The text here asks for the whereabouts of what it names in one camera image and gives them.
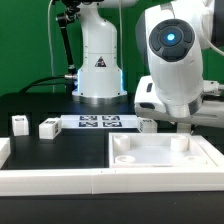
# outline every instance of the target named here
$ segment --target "robot end effector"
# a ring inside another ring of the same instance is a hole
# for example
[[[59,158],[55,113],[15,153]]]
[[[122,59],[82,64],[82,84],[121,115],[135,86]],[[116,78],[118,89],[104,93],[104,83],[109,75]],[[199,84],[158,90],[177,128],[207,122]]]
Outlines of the robot end effector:
[[[136,38],[151,76],[142,77],[137,88],[138,116],[224,127],[224,122],[220,123],[224,119],[223,102],[216,106],[205,101],[204,96],[212,92],[207,90],[214,90],[212,85],[217,82],[203,80],[201,55],[201,49],[215,49],[211,41],[218,46],[224,43],[218,27],[220,19],[221,24],[224,22],[221,8],[221,0],[177,0],[142,14]]]

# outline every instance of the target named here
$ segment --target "cable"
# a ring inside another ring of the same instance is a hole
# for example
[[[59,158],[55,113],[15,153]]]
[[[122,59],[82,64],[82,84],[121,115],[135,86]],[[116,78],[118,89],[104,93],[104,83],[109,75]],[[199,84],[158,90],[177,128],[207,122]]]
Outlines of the cable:
[[[122,27],[122,10],[121,10],[121,0],[119,0],[119,20],[120,20],[120,60],[121,60],[121,70],[124,69],[123,63],[123,27]]]
[[[42,83],[42,84],[35,84],[33,86],[30,86],[29,88],[27,87],[26,91],[32,87],[38,87],[38,86],[55,86],[55,85],[65,85],[66,83],[60,82],[60,83]]]
[[[201,32],[203,34],[203,37],[205,38],[205,40],[208,42],[208,45],[215,51],[217,52],[218,54],[220,54],[221,56],[224,56],[224,52],[221,51],[220,49],[218,49],[214,44],[211,43],[211,41],[208,39],[207,35],[205,34],[204,32],[204,24],[203,24],[203,17],[200,16],[200,20],[201,20],[201,23],[200,23],[200,26],[201,26]]]
[[[22,88],[19,93],[25,93],[29,88],[35,86],[36,84],[40,83],[40,82],[45,82],[45,81],[49,81],[49,80],[55,80],[55,79],[64,79],[64,76],[54,76],[54,77],[46,77],[46,78],[43,78],[43,79],[39,79],[39,80],[36,80],[32,83],[30,83],[28,86]]]
[[[54,71],[54,55],[53,55],[53,47],[52,47],[52,37],[51,37],[51,6],[54,0],[51,0],[48,6],[48,19],[47,19],[47,27],[48,27],[48,41],[49,41],[49,48],[50,48],[50,58],[51,58],[51,75],[55,76]]]

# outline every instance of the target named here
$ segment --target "small white cube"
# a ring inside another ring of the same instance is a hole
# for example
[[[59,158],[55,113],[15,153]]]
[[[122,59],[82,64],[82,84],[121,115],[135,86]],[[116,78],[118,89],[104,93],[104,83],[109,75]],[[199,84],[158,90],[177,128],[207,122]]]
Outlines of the small white cube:
[[[12,116],[12,129],[15,136],[29,135],[29,124],[25,115]]]
[[[61,132],[61,125],[60,118],[48,118],[39,125],[40,139],[54,139]]]
[[[158,124],[148,118],[138,117],[138,130],[142,133],[157,133]]]

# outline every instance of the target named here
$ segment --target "warning label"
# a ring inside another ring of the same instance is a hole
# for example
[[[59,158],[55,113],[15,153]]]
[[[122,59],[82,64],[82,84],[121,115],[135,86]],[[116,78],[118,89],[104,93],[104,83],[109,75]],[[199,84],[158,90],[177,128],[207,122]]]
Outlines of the warning label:
[[[107,67],[104,60],[103,60],[103,57],[100,57],[99,60],[97,61],[97,63],[95,64],[95,67]]]

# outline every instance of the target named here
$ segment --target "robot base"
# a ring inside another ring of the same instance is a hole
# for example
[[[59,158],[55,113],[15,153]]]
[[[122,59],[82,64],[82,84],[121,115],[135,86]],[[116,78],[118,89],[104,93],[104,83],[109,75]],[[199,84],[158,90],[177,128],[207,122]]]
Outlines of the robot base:
[[[80,95],[77,92],[72,93],[72,98],[75,102],[81,102],[81,103],[88,103],[88,104],[115,104],[120,102],[127,101],[127,92],[124,91],[120,93],[120,95],[115,97],[105,97],[105,98],[99,98],[99,97],[85,97]]]

